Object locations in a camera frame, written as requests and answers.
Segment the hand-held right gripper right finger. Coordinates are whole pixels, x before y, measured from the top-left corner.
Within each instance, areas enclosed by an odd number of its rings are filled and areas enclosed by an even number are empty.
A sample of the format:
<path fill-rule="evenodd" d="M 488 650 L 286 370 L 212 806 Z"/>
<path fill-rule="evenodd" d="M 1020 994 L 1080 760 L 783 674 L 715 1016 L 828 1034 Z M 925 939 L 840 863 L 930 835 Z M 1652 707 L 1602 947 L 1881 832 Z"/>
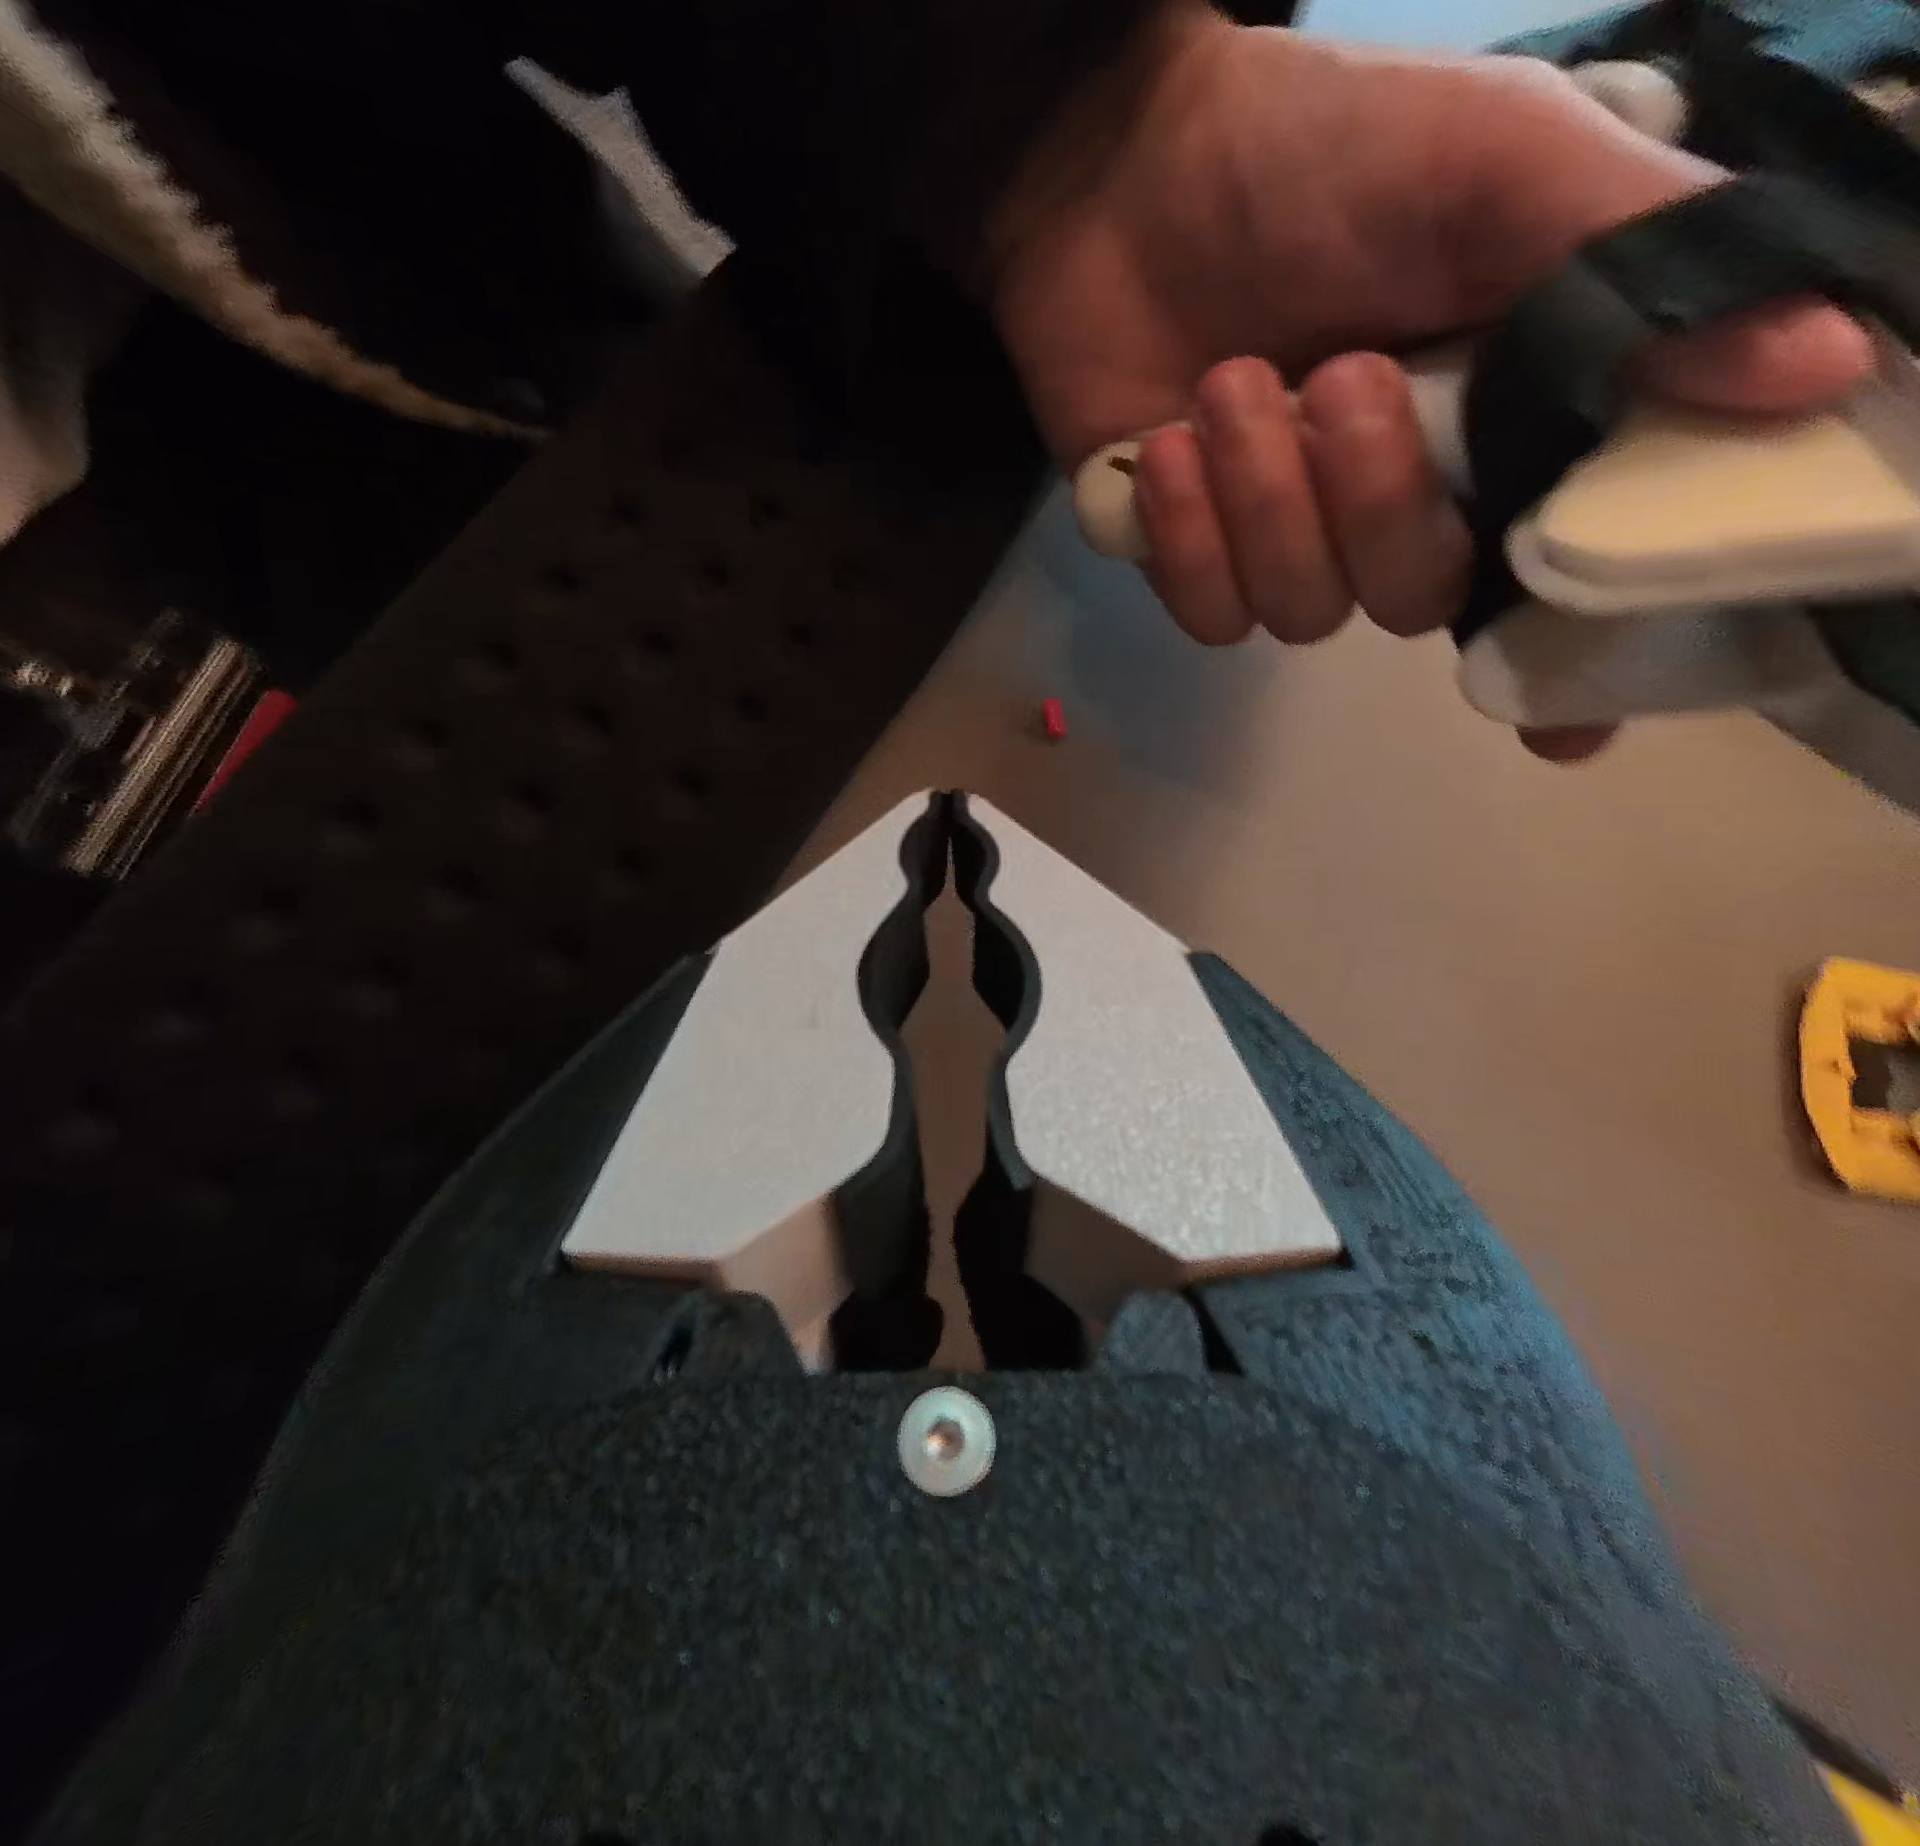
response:
<path fill-rule="evenodd" d="M 1141 1295 L 1341 1267 L 1188 942 L 982 795 L 949 797 L 949 855 L 1005 1034 L 953 1219 L 989 1368 L 1079 1368 Z"/>

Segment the metal frame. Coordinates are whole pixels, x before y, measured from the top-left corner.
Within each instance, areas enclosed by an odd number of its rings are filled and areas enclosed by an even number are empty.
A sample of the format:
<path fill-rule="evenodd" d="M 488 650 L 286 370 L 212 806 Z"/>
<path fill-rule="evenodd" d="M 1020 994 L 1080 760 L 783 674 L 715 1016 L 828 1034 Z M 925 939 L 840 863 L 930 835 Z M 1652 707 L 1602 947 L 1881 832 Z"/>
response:
<path fill-rule="evenodd" d="M 182 611 L 79 646 L 4 628 L 4 851 L 127 879 L 210 797 L 269 698 L 265 659 Z"/>

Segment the person's black jacket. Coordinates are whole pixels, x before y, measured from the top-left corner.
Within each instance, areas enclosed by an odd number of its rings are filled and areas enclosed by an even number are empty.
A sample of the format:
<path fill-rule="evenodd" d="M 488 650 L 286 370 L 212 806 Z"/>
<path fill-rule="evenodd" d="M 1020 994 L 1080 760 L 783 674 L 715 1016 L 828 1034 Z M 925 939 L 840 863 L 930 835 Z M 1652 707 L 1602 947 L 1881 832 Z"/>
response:
<path fill-rule="evenodd" d="M 4 539 L 83 481 L 150 297 L 377 427 L 547 441 L 616 275 L 527 71 L 632 104 L 796 361 L 877 365 L 925 270 L 913 6 L 4 0 Z"/>

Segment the black perforated panel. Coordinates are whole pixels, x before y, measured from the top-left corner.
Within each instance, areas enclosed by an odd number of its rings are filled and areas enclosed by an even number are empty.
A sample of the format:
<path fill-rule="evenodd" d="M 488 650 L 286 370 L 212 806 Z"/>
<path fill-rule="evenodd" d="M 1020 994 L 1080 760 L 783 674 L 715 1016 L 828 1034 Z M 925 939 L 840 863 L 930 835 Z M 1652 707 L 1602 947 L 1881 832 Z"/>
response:
<path fill-rule="evenodd" d="M 166 1652 L 435 1189 L 754 904 L 1040 487 L 936 300 L 820 378 L 641 330 L 4 1009 L 4 1841 Z"/>

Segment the person's left hand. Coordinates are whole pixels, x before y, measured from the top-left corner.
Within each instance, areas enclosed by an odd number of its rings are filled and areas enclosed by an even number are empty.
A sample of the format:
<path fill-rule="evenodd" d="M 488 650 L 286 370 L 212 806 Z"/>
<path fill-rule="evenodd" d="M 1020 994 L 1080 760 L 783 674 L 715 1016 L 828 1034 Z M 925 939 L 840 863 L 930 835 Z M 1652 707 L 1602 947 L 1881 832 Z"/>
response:
<path fill-rule="evenodd" d="M 1454 624 L 1472 539 L 1399 350 L 1722 177 L 1523 58 L 1411 58 L 1161 0 L 990 207 L 980 286 L 1070 477 L 1141 436 L 1146 578 L 1196 640 Z"/>

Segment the grey desk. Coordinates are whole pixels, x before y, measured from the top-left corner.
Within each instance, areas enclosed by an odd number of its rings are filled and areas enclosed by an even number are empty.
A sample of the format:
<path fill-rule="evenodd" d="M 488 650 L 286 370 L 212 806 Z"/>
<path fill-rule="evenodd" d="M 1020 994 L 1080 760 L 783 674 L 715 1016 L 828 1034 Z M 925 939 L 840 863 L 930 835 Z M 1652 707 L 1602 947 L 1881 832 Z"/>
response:
<path fill-rule="evenodd" d="M 1787 1063 L 1826 956 L 1917 966 L 1917 820 L 1743 714 L 1559 771 L 1441 639 L 1203 650 L 1057 495 L 786 872 L 919 787 L 1227 959 L 1427 1143 L 1715 1617 L 1917 1786 L 1917 1208 L 1833 1183 Z"/>

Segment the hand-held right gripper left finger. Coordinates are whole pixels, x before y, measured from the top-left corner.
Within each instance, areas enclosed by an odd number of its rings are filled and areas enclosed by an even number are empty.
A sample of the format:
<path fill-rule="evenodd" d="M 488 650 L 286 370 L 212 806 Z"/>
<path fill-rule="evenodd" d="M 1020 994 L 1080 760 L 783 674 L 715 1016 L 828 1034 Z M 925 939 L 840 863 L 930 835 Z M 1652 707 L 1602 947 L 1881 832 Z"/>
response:
<path fill-rule="evenodd" d="M 832 1363 L 844 1306 L 919 1302 L 901 1027 L 946 876 L 947 799 L 912 792 L 696 960 L 565 1234 L 570 1267 L 760 1296 L 808 1369 Z"/>

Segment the yellow car roof panel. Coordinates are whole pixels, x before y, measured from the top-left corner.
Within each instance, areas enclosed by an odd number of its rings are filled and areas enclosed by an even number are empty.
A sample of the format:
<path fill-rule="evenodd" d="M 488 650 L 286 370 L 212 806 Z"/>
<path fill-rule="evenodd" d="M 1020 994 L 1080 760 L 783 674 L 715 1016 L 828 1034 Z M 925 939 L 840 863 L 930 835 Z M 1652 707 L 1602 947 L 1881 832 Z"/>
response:
<path fill-rule="evenodd" d="M 1831 1174 L 1872 1198 L 1917 1205 L 1917 1104 L 1861 1100 L 1861 1048 L 1917 1048 L 1919 975 L 1851 956 L 1819 963 L 1799 1016 L 1800 1108 Z"/>

